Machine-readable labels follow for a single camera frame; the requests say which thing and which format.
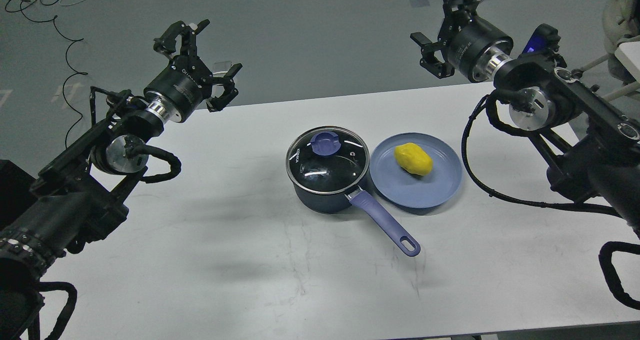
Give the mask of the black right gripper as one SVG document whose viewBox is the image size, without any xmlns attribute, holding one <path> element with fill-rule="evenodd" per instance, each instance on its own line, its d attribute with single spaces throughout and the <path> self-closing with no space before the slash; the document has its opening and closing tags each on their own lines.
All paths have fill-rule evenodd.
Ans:
<svg viewBox="0 0 640 340">
<path fill-rule="evenodd" d="M 432 42 L 420 31 L 410 34 L 410 39 L 421 49 L 420 66 L 438 79 L 451 77 L 457 70 L 471 83 L 487 80 L 485 69 L 490 48 L 509 55 L 514 40 L 477 15 L 477 7 L 484 0 L 442 1 L 441 41 Z M 436 57 L 437 51 L 441 51 L 444 61 Z"/>
</svg>

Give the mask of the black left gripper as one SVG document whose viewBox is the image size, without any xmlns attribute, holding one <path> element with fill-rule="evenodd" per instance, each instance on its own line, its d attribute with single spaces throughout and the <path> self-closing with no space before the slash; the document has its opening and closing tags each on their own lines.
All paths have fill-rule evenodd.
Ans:
<svg viewBox="0 0 640 340">
<path fill-rule="evenodd" d="M 206 98 L 209 112 L 221 112 L 239 93 L 234 77 L 242 64 L 231 65 L 222 76 L 211 75 L 197 54 L 196 36 L 209 24 L 209 19 L 198 24 L 177 21 L 153 40 L 153 50 L 169 64 L 144 88 L 144 97 L 149 102 L 160 99 L 173 122 L 185 122 Z M 213 96 L 213 86 L 222 86 L 220 96 Z"/>
</svg>

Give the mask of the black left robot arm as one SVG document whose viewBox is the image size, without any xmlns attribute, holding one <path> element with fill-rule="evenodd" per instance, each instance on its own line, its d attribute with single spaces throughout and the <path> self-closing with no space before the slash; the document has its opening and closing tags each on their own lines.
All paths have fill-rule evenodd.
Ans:
<svg viewBox="0 0 640 340">
<path fill-rule="evenodd" d="M 91 128 L 33 178 L 1 161 L 1 338 L 41 336 L 45 292 L 66 292 L 49 340 L 58 340 L 73 315 L 78 292 L 67 282 L 44 282 L 55 260 L 105 239 L 128 217 L 125 200 L 138 183 L 176 178 L 182 163 L 149 145 L 169 121 L 185 122 L 202 103 L 219 112 L 238 95 L 233 64 L 224 74 L 198 56 L 197 36 L 210 21 L 173 23 L 153 49 L 168 64 L 142 96 L 131 90 L 90 88 Z"/>
</svg>

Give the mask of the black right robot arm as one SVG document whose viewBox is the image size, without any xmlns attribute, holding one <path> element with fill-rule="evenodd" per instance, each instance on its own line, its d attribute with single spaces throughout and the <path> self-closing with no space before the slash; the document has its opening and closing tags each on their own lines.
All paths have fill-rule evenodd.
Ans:
<svg viewBox="0 0 640 340">
<path fill-rule="evenodd" d="M 471 180 L 491 197 L 508 203 L 562 211 L 597 213 L 624 219 L 639 233 L 639 121 L 611 101 L 635 92 L 598 94 L 582 82 L 585 69 L 568 69 L 559 52 L 560 35 L 540 24 L 519 56 L 514 40 L 478 15 L 484 0 L 442 0 L 443 21 L 436 40 L 417 31 L 420 65 L 439 79 L 456 71 L 471 83 L 491 81 L 494 89 L 471 112 L 462 132 L 462 164 Z M 488 187 L 467 158 L 467 142 L 480 113 L 491 126 L 526 138 L 548 168 L 550 189 L 566 203 L 528 201 Z"/>
</svg>

